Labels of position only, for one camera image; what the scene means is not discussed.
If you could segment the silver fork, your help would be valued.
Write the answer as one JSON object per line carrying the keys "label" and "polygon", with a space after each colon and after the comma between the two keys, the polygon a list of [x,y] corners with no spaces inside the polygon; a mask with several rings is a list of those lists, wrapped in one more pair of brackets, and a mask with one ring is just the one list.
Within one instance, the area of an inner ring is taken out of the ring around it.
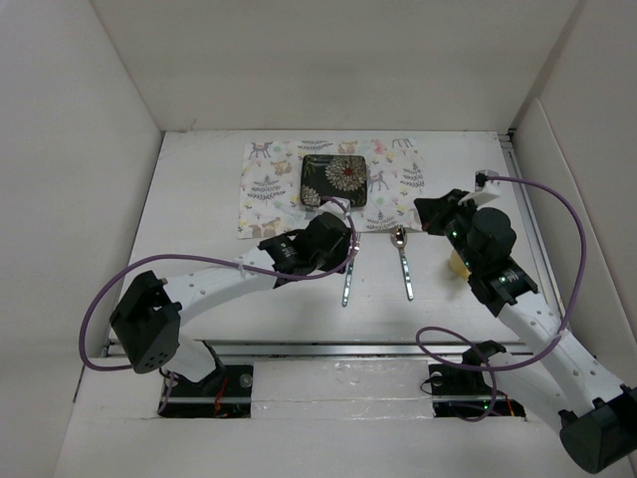
{"label": "silver fork", "polygon": [[341,306],[343,308],[346,308],[349,304],[353,270],[354,270],[354,261],[355,261],[355,256],[357,255],[360,248],[360,237],[361,237],[361,234],[357,233],[355,243],[351,252],[351,258],[345,270],[344,284],[343,284],[343,290],[342,290],[342,296],[341,296]]}

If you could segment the silver spoon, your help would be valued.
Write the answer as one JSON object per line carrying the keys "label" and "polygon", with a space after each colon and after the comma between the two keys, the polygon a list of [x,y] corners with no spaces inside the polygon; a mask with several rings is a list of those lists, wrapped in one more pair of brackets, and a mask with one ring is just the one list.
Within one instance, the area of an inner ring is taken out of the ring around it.
{"label": "silver spoon", "polygon": [[413,285],[409,270],[409,264],[406,256],[407,236],[402,226],[396,226],[391,232],[391,243],[398,252],[398,257],[402,270],[402,277],[405,287],[405,293],[409,302],[414,300]]}

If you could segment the black floral square plate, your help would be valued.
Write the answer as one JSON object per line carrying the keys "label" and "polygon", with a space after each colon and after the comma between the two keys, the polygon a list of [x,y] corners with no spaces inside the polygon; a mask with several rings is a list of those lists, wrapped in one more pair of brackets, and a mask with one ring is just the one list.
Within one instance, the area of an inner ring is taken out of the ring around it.
{"label": "black floral square plate", "polygon": [[346,199],[351,208],[367,203],[367,164],[363,156],[306,154],[302,159],[301,204],[319,207],[323,197]]}

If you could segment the floral animal print cloth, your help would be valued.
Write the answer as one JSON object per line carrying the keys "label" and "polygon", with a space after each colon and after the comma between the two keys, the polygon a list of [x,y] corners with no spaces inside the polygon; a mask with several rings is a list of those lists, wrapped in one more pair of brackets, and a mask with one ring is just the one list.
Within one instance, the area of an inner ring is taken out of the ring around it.
{"label": "floral animal print cloth", "polygon": [[244,148],[238,237],[266,238],[304,228],[319,207],[301,204],[301,168],[306,154],[361,155],[367,164],[367,203],[351,208],[359,232],[402,225],[418,230],[413,204],[425,192],[422,148],[409,137],[302,139],[250,142]]}

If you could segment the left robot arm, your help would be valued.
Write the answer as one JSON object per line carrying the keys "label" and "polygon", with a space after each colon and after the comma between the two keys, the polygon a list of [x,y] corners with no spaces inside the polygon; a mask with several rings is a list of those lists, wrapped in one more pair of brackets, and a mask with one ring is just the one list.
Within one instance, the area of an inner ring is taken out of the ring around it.
{"label": "left robot arm", "polygon": [[350,241],[351,229],[326,212],[304,229],[261,241],[230,267],[215,265],[167,279],[143,272],[115,307],[111,328],[135,373],[173,373],[198,393],[211,394],[221,385],[222,365],[181,328],[245,295],[274,290],[315,271],[340,271]]}

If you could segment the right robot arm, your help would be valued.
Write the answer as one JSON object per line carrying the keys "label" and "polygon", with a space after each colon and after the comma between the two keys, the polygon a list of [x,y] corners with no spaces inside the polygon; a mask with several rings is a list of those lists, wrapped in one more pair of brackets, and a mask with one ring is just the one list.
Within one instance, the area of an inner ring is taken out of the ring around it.
{"label": "right robot arm", "polygon": [[493,341],[469,347],[458,363],[463,386],[510,394],[548,424],[583,471],[596,474],[636,449],[636,390],[607,370],[566,328],[511,253],[509,216],[453,189],[414,201],[422,229],[444,236],[469,271],[477,300],[532,351],[547,376]]}

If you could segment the yellow mug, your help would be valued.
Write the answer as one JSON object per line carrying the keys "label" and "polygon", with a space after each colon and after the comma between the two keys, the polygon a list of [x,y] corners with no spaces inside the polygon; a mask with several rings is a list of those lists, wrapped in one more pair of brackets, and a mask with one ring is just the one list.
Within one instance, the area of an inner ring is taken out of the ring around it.
{"label": "yellow mug", "polygon": [[468,266],[456,250],[453,250],[450,254],[449,268],[463,280],[467,280],[471,275]]}

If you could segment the aluminium right side rail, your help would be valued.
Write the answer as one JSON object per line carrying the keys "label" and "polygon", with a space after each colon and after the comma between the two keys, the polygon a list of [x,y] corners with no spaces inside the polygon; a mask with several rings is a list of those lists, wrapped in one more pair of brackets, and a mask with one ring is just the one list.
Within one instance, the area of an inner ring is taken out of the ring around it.
{"label": "aluminium right side rail", "polygon": [[[499,134],[498,139],[507,166],[508,172],[506,176],[521,178],[522,171],[517,161],[516,152],[510,136],[508,134]],[[514,182],[512,189],[530,243],[531,255],[536,269],[535,281],[544,294],[548,304],[562,315],[565,312],[565,307],[550,267],[550,261],[532,208],[528,187],[524,184]]]}

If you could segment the aluminium rail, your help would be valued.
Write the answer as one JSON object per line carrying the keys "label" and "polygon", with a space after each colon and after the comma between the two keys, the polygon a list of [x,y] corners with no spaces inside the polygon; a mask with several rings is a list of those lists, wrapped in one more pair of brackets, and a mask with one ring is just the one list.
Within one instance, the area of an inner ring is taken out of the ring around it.
{"label": "aluminium rail", "polygon": [[[223,357],[266,357],[266,358],[382,358],[420,357],[424,353],[415,344],[407,343],[310,343],[310,342],[237,342],[204,341],[219,356]],[[468,346],[457,343],[434,343],[425,345],[434,355],[451,357],[461,355]],[[505,343],[504,347],[515,356],[530,356],[527,346]],[[118,341],[110,341],[104,351],[105,358],[124,358],[123,347]]]}
{"label": "aluminium rail", "polygon": [[[517,161],[516,152],[510,136],[508,134],[499,134],[498,139],[507,166],[508,172],[506,176],[521,178],[522,171]],[[550,267],[550,261],[532,208],[528,187],[524,184],[514,182],[512,189],[530,243],[531,255],[536,269],[535,281],[544,294],[548,304],[562,315],[565,312],[565,307]]]}

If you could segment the aluminium front rail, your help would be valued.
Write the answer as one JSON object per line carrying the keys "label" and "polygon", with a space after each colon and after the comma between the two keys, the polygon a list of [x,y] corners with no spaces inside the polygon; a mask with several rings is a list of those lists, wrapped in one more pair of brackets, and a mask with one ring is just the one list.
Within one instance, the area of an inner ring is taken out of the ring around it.
{"label": "aluminium front rail", "polygon": [[[310,342],[237,342],[204,341],[219,356],[223,357],[266,357],[266,358],[382,358],[420,357],[424,353],[415,344],[407,343],[310,343]],[[461,355],[468,346],[457,343],[434,343],[425,345],[434,355],[451,357]],[[530,356],[527,346],[505,343],[504,347],[515,356]],[[118,341],[110,341],[104,351],[105,358],[124,358],[123,347]]]}

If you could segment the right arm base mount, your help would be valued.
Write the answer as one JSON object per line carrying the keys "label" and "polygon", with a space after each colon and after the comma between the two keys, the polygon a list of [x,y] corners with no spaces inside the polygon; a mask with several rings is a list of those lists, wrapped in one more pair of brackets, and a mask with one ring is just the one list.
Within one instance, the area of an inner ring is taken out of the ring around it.
{"label": "right arm base mount", "polygon": [[488,417],[527,416],[524,407],[507,395],[499,392],[493,408],[489,409],[492,389],[476,371],[432,363],[429,376],[421,383],[421,391],[433,398],[436,418],[455,417],[475,421],[484,413]]}

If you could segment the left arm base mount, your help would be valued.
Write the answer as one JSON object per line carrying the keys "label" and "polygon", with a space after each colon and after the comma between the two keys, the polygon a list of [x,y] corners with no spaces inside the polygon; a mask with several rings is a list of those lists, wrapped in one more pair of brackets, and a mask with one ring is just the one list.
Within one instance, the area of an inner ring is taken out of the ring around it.
{"label": "left arm base mount", "polygon": [[161,371],[164,378],[158,415],[164,418],[250,418],[254,368],[251,364],[225,365],[213,372],[212,382],[190,382],[176,372]]}

